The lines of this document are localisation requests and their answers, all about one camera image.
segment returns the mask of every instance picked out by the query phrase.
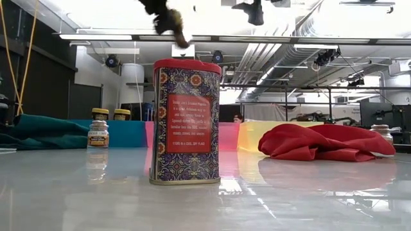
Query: spotlight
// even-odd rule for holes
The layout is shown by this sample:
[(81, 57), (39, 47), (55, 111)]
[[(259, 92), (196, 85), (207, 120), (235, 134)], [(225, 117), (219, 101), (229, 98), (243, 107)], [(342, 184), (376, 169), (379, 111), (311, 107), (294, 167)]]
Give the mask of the spotlight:
[(115, 68), (118, 64), (119, 60), (116, 55), (109, 55), (109, 57), (105, 60), (105, 65), (110, 68)]
[(356, 81), (352, 81), (351, 83), (348, 83), (348, 87), (356, 87), (356, 86), (359, 86), (359, 85), (364, 85), (365, 83), (364, 83), (364, 79), (363, 78), (360, 78), (360, 79), (358, 79), (358, 80), (356, 80)]
[(327, 49), (325, 52), (318, 53), (318, 57), (314, 61), (314, 64), (321, 67), (323, 65), (326, 65), (334, 61), (334, 59), (339, 57), (340, 55), (341, 55), (341, 50), (339, 47), (337, 49)]
[(223, 57), (223, 54), (221, 53), (221, 51), (215, 51), (211, 61), (215, 64), (220, 64), (220, 63), (223, 62), (223, 60), (224, 60), (224, 57)]

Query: red fabric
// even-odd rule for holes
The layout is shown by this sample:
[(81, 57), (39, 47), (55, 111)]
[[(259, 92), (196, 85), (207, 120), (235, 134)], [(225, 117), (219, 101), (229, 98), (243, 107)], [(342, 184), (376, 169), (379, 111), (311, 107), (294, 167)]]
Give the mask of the red fabric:
[(380, 134), (363, 128), (323, 124), (304, 128), (282, 124), (265, 133), (258, 150), (278, 160), (372, 160), (371, 152), (394, 155), (394, 147)]

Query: table surface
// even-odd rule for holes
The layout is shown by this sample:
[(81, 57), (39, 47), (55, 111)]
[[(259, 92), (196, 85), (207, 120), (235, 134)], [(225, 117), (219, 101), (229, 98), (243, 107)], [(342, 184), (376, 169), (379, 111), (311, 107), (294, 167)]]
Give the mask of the table surface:
[(220, 152), (220, 184), (148, 182), (151, 151), (0, 155), (0, 230), (410, 230), (411, 155), (364, 163)]

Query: ceiling light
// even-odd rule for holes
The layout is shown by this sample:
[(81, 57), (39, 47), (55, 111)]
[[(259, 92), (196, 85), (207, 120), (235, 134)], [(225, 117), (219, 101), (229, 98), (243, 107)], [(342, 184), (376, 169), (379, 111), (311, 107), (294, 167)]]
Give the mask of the ceiling light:
[(322, 45), (322, 44), (294, 44), (294, 48), (303, 49), (338, 49), (338, 45)]
[(61, 34), (65, 40), (132, 40), (131, 35)]

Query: decorative tin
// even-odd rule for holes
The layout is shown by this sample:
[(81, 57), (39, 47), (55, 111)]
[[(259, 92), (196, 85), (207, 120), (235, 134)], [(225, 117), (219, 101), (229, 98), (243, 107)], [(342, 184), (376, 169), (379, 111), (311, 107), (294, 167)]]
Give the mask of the decorative tin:
[(154, 64), (155, 119), (150, 182), (207, 184), (218, 174), (221, 68), (196, 60)]

